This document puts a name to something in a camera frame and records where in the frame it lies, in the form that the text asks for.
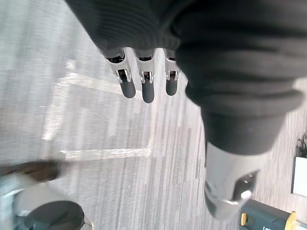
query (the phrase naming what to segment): robotic finger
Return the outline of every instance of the robotic finger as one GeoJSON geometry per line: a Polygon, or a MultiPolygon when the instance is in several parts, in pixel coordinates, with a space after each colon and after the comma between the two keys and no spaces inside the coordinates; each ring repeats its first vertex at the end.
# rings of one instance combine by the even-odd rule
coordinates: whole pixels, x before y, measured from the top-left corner
{"type": "Polygon", "coordinates": [[[155,49],[134,50],[139,76],[142,83],[142,96],[146,103],[154,100],[154,54],[155,49]]]}
{"type": "Polygon", "coordinates": [[[136,92],[125,50],[120,49],[116,56],[107,57],[106,59],[120,83],[120,87],[124,96],[127,98],[134,97],[136,92]]]}
{"type": "Polygon", "coordinates": [[[169,49],[163,49],[163,51],[165,54],[166,73],[165,90],[169,96],[173,96],[177,92],[177,80],[180,73],[180,69],[176,65],[175,52],[169,49]]]}

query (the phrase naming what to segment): dark gray sleeve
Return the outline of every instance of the dark gray sleeve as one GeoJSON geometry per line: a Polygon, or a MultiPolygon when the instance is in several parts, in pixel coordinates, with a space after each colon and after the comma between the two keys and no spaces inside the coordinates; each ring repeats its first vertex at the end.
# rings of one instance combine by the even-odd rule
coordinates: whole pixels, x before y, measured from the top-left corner
{"type": "Polygon", "coordinates": [[[307,73],[307,1],[200,0],[173,30],[206,140],[235,154],[269,150],[303,99],[292,86],[307,73]]]}

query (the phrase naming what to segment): black and yellow tool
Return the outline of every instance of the black and yellow tool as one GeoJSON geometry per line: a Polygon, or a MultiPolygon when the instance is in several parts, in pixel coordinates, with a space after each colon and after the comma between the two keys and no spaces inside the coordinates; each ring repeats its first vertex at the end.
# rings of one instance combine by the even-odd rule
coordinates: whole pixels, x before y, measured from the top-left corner
{"type": "Polygon", "coordinates": [[[307,230],[307,225],[297,220],[296,212],[288,213],[249,200],[241,210],[240,230],[307,230]]]}

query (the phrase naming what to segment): white tape line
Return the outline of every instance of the white tape line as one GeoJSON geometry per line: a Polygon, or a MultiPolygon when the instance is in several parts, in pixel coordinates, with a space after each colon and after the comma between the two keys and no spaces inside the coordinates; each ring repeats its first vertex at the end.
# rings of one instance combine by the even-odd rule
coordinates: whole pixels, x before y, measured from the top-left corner
{"type": "Polygon", "coordinates": [[[66,161],[97,161],[127,157],[149,157],[151,150],[145,149],[91,149],[62,150],[66,161]]]}
{"type": "MultiPolygon", "coordinates": [[[[71,84],[122,95],[119,84],[76,74],[74,73],[75,68],[75,61],[68,60],[66,63],[67,71],[65,76],[60,78],[59,81],[54,84],[53,98],[47,109],[47,116],[42,136],[42,139],[44,140],[52,140],[62,126],[64,108],[69,96],[71,84]]],[[[134,98],[142,100],[142,92],[137,90],[134,98]]]]}

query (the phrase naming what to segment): robotic hand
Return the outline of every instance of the robotic hand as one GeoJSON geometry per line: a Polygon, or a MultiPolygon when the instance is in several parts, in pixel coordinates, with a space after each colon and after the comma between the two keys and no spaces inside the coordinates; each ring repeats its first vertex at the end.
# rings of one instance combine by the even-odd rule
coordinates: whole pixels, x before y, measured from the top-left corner
{"type": "Polygon", "coordinates": [[[201,107],[206,134],[205,195],[218,219],[251,197],[287,112],[303,95],[306,75],[304,0],[66,0],[105,56],[123,94],[135,88],[125,48],[134,49],[142,95],[154,99],[154,50],[165,49],[166,91],[201,107]]]}

